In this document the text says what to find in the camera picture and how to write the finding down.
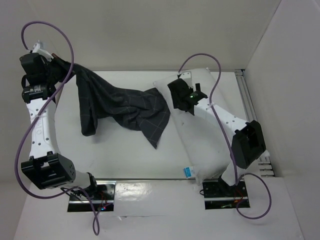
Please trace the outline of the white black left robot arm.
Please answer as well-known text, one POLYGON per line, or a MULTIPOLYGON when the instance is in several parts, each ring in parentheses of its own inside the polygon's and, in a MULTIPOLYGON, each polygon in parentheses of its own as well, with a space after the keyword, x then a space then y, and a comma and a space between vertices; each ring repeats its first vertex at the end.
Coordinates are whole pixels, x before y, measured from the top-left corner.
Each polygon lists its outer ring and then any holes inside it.
POLYGON ((92 200, 99 187, 94 176, 79 172, 73 162, 62 156, 58 147, 55 113, 55 84, 67 75, 65 63, 52 56, 28 53, 20 57, 25 71, 21 85, 31 122, 31 150, 29 159, 22 162, 21 171, 40 190, 53 188, 79 188, 76 195, 92 200))

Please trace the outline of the white pillow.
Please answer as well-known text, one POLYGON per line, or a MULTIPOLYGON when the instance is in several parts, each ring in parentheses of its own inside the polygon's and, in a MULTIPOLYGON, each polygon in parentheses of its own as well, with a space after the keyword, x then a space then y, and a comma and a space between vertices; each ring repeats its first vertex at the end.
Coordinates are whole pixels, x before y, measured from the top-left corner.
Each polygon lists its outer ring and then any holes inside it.
MULTIPOLYGON (((192 69, 192 87, 200 83, 207 96, 213 94, 212 101, 229 112, 229 108, 219 88, 213 88, 216 79, 206 68, 192 69)), ((229 148, 218 126, 188 112, 174 109, 168 84, 177 79, 176 75, 153 83, 167 102, 179 137, 194 168, 195 179, 200 184, 205 179, 222 175, 232 163, 229 148)))

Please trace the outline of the dark grey checked pillowcase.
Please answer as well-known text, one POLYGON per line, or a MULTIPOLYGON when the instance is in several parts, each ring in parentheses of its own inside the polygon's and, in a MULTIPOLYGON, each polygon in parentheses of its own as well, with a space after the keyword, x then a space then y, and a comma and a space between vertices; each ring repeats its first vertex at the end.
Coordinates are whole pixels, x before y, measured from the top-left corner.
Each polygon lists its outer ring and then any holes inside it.
POLYGON ((79 64, 74 64, 71 75, 76 77, 84 136, 95 135, 98 120, 111 117, 121 127, 142 132, 154 148, 158 147, 170 110, 155 87, 145 91, 119 88, 79 64))

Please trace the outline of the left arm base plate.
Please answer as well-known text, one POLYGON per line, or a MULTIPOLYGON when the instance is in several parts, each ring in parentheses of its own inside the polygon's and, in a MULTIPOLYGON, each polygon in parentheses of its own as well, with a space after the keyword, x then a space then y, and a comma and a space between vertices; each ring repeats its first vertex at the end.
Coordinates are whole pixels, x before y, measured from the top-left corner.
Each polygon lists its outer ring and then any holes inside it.
MULTIPOLYGON (((96 182, 98 191, 90 196, 94 210, 96 212, 113 212, 116 182, 102 179, 98 179, 96 182)), ((77 190, 69 193, 67 211, 69 213, 84 213, 91 212, 92 208, 85 195, 77 190)))

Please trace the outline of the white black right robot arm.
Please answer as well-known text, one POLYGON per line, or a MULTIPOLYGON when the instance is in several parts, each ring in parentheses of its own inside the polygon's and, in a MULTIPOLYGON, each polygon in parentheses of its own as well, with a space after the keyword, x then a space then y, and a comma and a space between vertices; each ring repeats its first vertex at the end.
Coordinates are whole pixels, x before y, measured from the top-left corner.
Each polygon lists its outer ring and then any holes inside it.
POLYGON ((178 78, 167 86, 174 109, 190 113, 221 129, 231 163, 220 176, 218 190, 223 196, 230 196, 249 166, 267 151, 260 123, 256 120, 248 122, 223 109, 212 101, 211 95, 201 91, 199 83, 193 88, 178 78))

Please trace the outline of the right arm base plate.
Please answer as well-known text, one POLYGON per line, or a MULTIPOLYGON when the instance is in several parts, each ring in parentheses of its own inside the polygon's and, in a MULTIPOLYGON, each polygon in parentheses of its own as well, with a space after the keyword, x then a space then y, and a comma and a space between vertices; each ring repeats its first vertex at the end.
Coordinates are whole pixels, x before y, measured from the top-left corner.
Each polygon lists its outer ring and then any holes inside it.
POLYGON ((237 186, 223 185, 218 179, 204 181, 199 193, 204 197, 206 210, 250 208, 247 186, 242 180, 237 186))

